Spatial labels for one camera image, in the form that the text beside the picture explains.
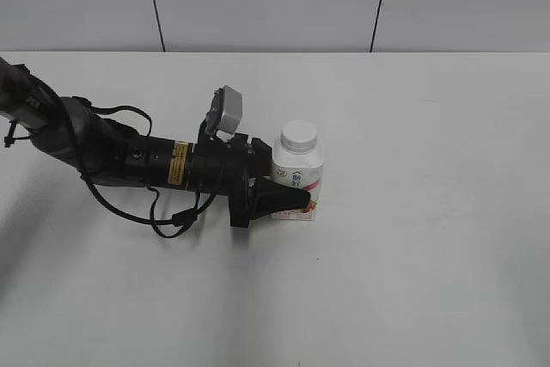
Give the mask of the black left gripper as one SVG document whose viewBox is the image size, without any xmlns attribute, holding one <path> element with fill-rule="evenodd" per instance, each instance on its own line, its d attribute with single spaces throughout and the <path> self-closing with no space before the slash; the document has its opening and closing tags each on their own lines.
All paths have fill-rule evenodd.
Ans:
<svg viewBox="0 0 550 367">
<path fill-rule="evenodd" d="M 309 205 L 310 193 L 267 178 L 272 147 L 259 138 L 236 133 L 227 141 L 201 132 L 188 163 L 186 188 L 208 198 L 198 206 L 206 211 L 218 195 L 228 198 L 230 225 L 246 228 L 252 220 Z"/>
</svg>

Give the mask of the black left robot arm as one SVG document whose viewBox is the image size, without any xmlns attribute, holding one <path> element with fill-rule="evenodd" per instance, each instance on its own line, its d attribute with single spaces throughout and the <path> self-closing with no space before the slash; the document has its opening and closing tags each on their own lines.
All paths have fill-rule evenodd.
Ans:
<svg viewBox="0 0 550 367">
<path fill-rule="evenodd" d="M 158 235 L 171 226 L 187 232 L 218 196 L 229 203 L 230 223 L 246 228 L 253 220 L 297 210 L 310 202 L 308 191 L 271 177 L 272 148 L 239 133 L 242 96 L 217 89 L 194 143 L 141 134 L 114 119 L 116 107 L 57 95 L 23 64 L 1 64 L 1 115 L 11 129 L 22 127 L 39 151 L 72 166 L 95 198 L 100 187 L 143 187 L 188 191 L 192 207 L 164 220 L 154 214 L 125 220 L 150 226 Z"/>
</svg>

